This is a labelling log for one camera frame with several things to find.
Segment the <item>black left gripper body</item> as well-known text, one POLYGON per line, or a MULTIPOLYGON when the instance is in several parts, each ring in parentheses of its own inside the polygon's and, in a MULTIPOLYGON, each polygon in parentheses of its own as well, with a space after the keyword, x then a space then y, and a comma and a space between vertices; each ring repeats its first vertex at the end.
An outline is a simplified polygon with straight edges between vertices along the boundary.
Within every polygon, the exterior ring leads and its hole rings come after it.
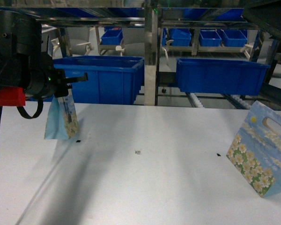
POLYGON ((24 89, 24 93, 32 98, 56 98, 65 97, 69 94, 71 85, 66 82, 63 69, 54 67, 52 57, 41 53, 40 69, 30 71, 30 82, 24 89))

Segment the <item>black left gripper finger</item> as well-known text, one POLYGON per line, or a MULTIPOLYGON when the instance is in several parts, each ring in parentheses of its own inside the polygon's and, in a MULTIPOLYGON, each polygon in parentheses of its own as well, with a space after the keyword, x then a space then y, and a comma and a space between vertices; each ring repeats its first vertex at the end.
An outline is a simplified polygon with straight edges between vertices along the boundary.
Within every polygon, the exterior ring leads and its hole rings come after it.
POLYGON ((84 75, 82 75, 82 76, 66 78, 65 83, 66 84, 78 83, 78 82, 84 82, 84 81, 87 81, 87 80, 88 80, 88 74, 84 73, 84 75))

